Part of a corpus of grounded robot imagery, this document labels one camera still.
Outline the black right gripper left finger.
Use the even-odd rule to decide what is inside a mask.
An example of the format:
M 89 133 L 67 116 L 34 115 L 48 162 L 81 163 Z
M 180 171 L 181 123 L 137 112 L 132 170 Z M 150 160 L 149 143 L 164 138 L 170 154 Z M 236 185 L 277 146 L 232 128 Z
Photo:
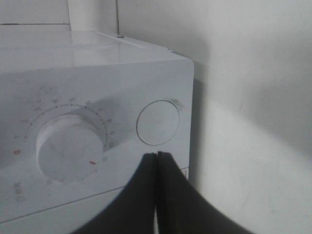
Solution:
M 157 156 L 144 154 L 130 181 L 97 216 L 75 234 L 153 234 Z

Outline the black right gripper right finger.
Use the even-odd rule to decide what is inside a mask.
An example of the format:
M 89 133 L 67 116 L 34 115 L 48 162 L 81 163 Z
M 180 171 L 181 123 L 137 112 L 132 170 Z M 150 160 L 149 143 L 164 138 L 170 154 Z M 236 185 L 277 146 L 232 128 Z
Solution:
M 248 234 L 189 183 L 170 153 L 157 153 L 156 216 L 161 234 Z

